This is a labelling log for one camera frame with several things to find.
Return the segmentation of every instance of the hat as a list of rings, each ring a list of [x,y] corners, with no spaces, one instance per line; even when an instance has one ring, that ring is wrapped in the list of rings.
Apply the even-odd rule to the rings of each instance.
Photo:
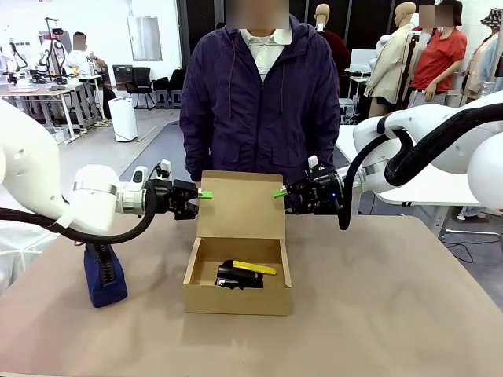
[[[499,29],[501,26],[501,16],[503,9],[494,8],[490,11],[489,16],[480,21],[482,25]]]
[[[463,3],[458,0],[442,0],[440,5],[453,6],[453,21],[455,26],[463,26],[461,16],[463,15]]]

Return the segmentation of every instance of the open cardboard box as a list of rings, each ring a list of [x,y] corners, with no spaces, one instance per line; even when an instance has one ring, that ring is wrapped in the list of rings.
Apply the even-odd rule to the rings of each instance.
[[[292,312],[292,282],[285,246],[285,210],[273,192],[281,175],[205,171],[197,237],[183,282],[187,313],[263,314]],[[268,265],[263,288],[217,287],[218,267],[226,260]]]

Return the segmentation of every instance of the white wall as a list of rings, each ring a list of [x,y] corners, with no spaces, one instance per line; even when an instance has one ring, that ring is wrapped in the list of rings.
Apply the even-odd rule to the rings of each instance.
[[[127,16],[156,16],[159,22],[163,61],[133,61]],[[46,30],[45,17],[60,20],[58,26],[71,35],[81,31],[87,44],[105,60],[114,64],[150,67],[152,79],[171,77],[182,65],[176,0],[0,0],[0,31],[16,42],[39,45],[38,33]]]

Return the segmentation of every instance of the white bin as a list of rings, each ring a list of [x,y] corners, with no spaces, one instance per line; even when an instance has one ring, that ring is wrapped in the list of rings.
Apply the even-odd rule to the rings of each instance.
[[[128,142],[138,137],[136,115],[130,98],[114,98],[108,102],[117,141]]]

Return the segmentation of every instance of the jacket zipper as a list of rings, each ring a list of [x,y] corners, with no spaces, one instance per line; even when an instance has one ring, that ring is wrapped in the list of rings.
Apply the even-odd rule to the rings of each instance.
[[[264,81],[260,78],[260,93],[259,93],[259,112],[257,113],[257,127],[255,129],[255,159],[254,159],[254,171],[257,171],[257,161],[259,159],[259,133],[260,127],[262,125],[262,97],[264,93]]]

